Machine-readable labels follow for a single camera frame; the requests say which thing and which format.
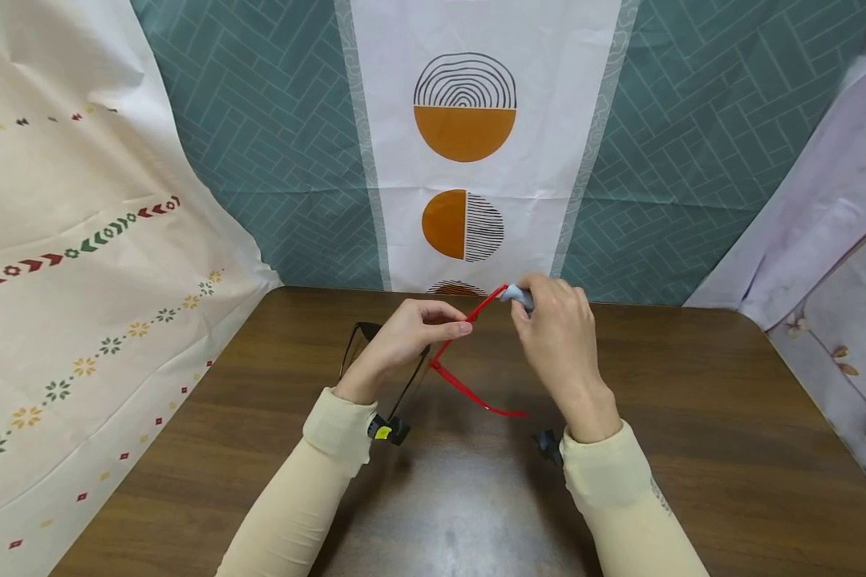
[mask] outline white banner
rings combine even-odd
[[[620,1],[350,7],[391,289],[549,272]]]

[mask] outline beige sleeve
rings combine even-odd
[[[324,389],[303,438],[234,535],[216,577],[306,577],[337,505],[362,464],[376,406],[359,406]]]
[[[560,449],[568,491],[590,527],[605,577],[708,575],[628,423],[588,445],[565,431]]]

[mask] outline black line drawing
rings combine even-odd
[[[516,80],[487,54],[443,54],[423,68],[414,105],[516,109]]]
[[[469,194],[465,211],[465,262],[481,262],[504,242],[504,218],[481,196]]]

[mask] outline wooden table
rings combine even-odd
[[[52,575],[213,575],[335,382],[353,323],[384,321],[403,297],[270,293]],[[713,576],[866,575],[866,478],[753,322],[595,309],[603,375]],[[506,306],[443,363],[532,418],[489,414],[427,372],[399,411],[407,443],[376,443],[312,575],[600,575],[560,470],[529,438],[562,423]]]

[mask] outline herringbone pattern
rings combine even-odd
[[[286,284],[381,288],[334,0],[132,0],[186,156]]]
[[[802,151],[866,0],[644,0],[561,275],[680,305]]]

